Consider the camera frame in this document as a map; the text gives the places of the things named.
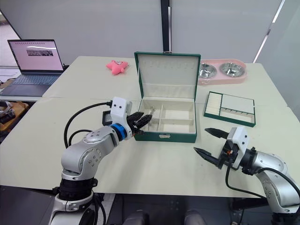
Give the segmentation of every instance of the laptop keyboard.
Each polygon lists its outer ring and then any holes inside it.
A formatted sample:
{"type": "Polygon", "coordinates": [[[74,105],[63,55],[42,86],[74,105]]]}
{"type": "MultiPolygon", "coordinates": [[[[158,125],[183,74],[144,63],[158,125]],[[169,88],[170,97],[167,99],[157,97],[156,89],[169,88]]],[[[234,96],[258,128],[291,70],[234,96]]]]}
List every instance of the laptop keyboard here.
{"type": "Polygon", "coordinates": [[[53,84],[59,76],[20,75],[13,84],[53,84]]]}

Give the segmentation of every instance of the cable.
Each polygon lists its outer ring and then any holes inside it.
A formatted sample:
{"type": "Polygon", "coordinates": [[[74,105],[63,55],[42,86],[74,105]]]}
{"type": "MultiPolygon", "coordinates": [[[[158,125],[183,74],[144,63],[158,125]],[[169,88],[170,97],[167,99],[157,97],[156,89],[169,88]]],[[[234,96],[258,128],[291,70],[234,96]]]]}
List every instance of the cable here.
{"type": "Polygon", "coordinates": [[[106,213],[105,213],[105,209],[103,207],[103,204],[101,203],[101,200],[100,200],[100,197],[98,195],[98,197],[96,198],[100,208],[101,208],[101,211],[102,211],[102,215],[103,215],[103,225],[106,225],[106,213]]]}
{"type": "Polygon", "coordinates": [[[112,106],[112,101],[110,102],[102,102],[102,103],[97,103],[97,104],[94,104],[94,105],[90,105],[90,106],[87,106],[81,110],[79,110],[78,112],[76,112],[70,119],[69,121],[67,122],[66,126],[65,126],[65,130],[64,130],[64,143],[65,143],[65,147],[69,147],[68,145],[68,129],[69,129],[69,126],[71,124],[71,122],[73,121],[73,119],[78,116],[79,114],[81,114],[82,112],[88,110],[88,109],[91,109],[91,108],[94,108],[94,107],[97,107],[97,106],[100,106],[100,105],[108,105],[108,106],[112,106]]]}
{"type": "Polygon", "coordinates": [[[244,210],[245,210],[245,209],[243,209],[243,211],[242,211],[242,215],[240,216],[240,221],[239,221],[239,224],[238,224],[238,225],[240,225],[240,224],[242,223],[242,219],[243,219],[243,216],[244,216],[244,210]]]}
{"type": "Polygon", "coordinates": [[[99,204],[97,202],[97,197],[96,197],[95,193],[93,194],[93,200],[94,200],[94,204],[95,204],[95,220],[94,220],[94,225],[97,225],[97,222],[98,222],[98,212],[99,212],[99,204]]]}
{"type": "Polygon", "coordinates": [[[92,131],[91,131],[91,130],[77,130],[77,131],[75,131],[75,132],[70,136],[70,138],[69,138],[69,142],[68,142],[69,146],[72,145],[72,139],[73,139],[73,137],[74,137],[76,134],[80,133],[80,132],[92,132],[92,131]]]}
{"type": "Polygon", "coordinates": [[[235,191],[240,191],[240,192],[244,192],[244,193],[247,193],[247,194],[255,195],[255,196],[260,197],[260,198],[266,198],[262,195],[256,194],[256,193],[251,192],[251,191],[246,191],[246,190],[243,190],[243,189],[238,189],[238,188],[235,188],[235,187],[231,187],[228,184],[228,177],[229,177],[229,172],[230,172],[230,169],[231,169],[231,165],[232,165],[232,162],[229,161],[228,166],[227,166],[226,176],[225,176],[225,183],[226,183],[227,187],[229,187],[230,189],[235,190],[235,191]]]}
{"type": "MultiPolygon", "coordinates": [[[[274,173],[277,173],[278,175],[280,175],[282,178],[284,178],[287,182],[289,182],[289,184],[295,189],[295,191],[297,192],[298,196],[299,196],[299,199],[300,199],[300,190],[299,188],[294,184],[294,182],[288,178],[287,176],[285,176],[283,173],[273,169],[273,168],[268,168],[268,167],[265,167],[265,168],[261,168],[257,171],[257,173],[261,173],[262,171],[265,171],[265,170],[268,170],[268,171],[271,171],[271,172],[274,172],[274,173]]],[[[300,206],[298,207],[296,213],[295,213],[295,218],[294,220],[297,219],[297,217],[299,216],[300,214],[300,206]]]]}

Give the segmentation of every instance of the table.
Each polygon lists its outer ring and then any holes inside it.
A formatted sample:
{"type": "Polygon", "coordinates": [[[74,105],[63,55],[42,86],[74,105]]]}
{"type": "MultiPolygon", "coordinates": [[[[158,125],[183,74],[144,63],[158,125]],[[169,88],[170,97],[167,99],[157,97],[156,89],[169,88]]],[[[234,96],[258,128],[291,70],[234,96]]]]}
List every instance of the table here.
{"type": "Polygon", "coordinates": [[[21,101],[21,102],[37,102],[42,97],[31,97],[31,96],[2,96],[0,95],[0,100],[2,101],[21,101]]]}
{"type": "MultiPolygon", "coordinates": [[[[198,86],[196,103],[205,104],[209,91],[252,98],[255,105],[287,106],[272,80],[259,63],[248,63],[248,78],[241,84],[198,86]]],[[[120,96],[132,101],[141,99],[133,58],[79,56],[43,97],[112,99],[120,96]],[[106,68],[111,60],[127,61],[125,73],[112,75],[106,68]]]]}
{"type": "MultiPolygon", "coordinates": [[[[67,120],[79,109],[108,99],[75,99],[43,97],[1,144],[0,184],[8,186],[51,189],[61,178],[60,157],[64,150],[63,129],[67,120]]],[[[138,108],[133,102],[132,112],[138,108]]],[[[193,147],[210,151],[217,157],[224,140],[209,135],[204,128],[229,131],[236,124],[203,117],[204,104],[196,105],[196,143],[122,141],[100,163],[94,191],[103,193],[201,195],[252,197],[230,190],[225,185],[225,170],[198,156],[193,147]]],[[[102,111],[107,106],[85,111],[71,124],[75,130],[96,129],[101,126],[102,111]]],[[[290,175],[300,183],[300,123],[288,107],[256,106],[257,125],[248,127],[249,146],[266,153],[280,155],[287,163],[290,175]]],[[[82,135],[74,137],[74,142],[82,135]]],[[[232,171],[231,185],[263,195],[255,176],[232,171]]]]}

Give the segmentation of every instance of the plush toy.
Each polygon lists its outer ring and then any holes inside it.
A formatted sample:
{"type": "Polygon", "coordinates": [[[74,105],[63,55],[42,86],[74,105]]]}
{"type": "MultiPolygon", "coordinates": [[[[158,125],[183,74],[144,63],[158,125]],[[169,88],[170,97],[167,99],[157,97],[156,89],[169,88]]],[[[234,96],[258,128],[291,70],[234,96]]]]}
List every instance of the plush toy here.
{"type": "Polygon", "coordinates": [[[119,73],[123,73],[124,69],[128,66],[128,62],[125,61],[115,61],[112,60],[110,63],[106,65],[107,68],[112,70],[113,75],[117,75],[119,73]]]}

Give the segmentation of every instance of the stainless steel bowl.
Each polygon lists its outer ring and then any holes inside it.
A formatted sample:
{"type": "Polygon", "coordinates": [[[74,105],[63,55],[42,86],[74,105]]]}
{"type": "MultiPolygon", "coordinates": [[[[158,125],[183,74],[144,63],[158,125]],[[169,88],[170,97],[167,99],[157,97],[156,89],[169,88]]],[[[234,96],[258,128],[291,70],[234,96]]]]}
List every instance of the stainless steel bowl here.
{"type": "Polygon", "coordinates": [[[223,74],[231,77],[239,77],[245,73],[245,69],[238,64],[227,62],[220,66],[223,74]]]}
{"type": "Polygon", "coordinates": [[[217,74],[217,69],[206,63],[202,63],[200,66],[199,77],[200,78],[211,78],[217,74]]]}

